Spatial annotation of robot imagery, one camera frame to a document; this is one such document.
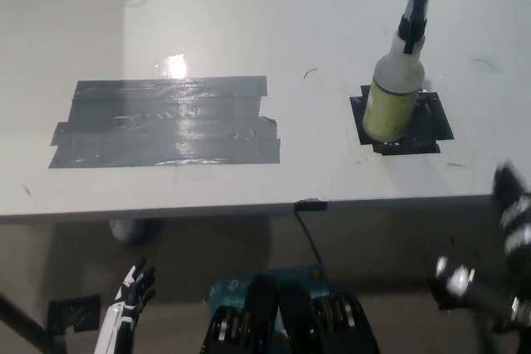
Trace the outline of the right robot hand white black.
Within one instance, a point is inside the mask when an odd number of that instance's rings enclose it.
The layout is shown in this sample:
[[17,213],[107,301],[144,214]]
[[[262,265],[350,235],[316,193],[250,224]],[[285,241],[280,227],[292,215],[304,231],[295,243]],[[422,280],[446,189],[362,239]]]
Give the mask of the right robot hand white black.
[[494,208],[504,240],[507,289],[500,291],[464,264],[441,256],[436,286],[459,305],[480,310],[503,326],[530,328],[530,194],[514,167],[505,163],[494,173]]

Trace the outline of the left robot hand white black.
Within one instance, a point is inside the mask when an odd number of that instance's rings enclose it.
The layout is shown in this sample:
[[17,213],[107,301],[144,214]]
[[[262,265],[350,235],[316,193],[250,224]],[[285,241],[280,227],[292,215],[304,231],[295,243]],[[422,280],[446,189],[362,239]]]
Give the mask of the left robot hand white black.
[[146,259],[135,263],[120,283],[101,325],[95,354],[131,354],[139,316],[155,296],[155,266]]

